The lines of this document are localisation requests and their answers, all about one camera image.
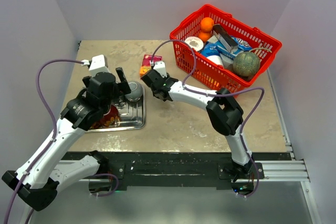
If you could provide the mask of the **red floral mug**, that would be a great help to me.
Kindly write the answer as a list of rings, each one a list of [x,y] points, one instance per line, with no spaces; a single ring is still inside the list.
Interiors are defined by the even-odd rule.
[[[103,115],[103,117],[95,122],[91,127],[90,130],[102,129],[102,128],[109,128],[120,121],[120,113],[118,109],[111,105],[109,111]]]

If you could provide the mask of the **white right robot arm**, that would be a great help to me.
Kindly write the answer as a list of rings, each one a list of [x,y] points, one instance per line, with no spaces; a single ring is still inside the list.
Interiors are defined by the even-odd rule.
[[[244,112],[234,94],[225,88],[218,91],[196,88],[169,74],[162,75],[155,69],[149,70],[141,80],[151,89],[153,96],[162,101],[184,102],[205,110],[214,130],[225,136],[230,147],[234,179],[246,178],[253,168],[255,178],[260,178],[252,151],[244,137]]]

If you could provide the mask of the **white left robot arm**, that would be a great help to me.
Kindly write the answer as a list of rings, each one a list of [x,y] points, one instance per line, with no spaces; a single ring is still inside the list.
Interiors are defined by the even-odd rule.
[[[48,207],[71,184],[88,176],[103,178],[108,174],[109,161],[98,151],[65,170],[56,167],[73,143],[103,118],[119,94],[115,76],[108,72],[84,77],[83,83],[86,87],[61,112],[56,130],[23,166],[2,176],[3,182],[35,211]]]

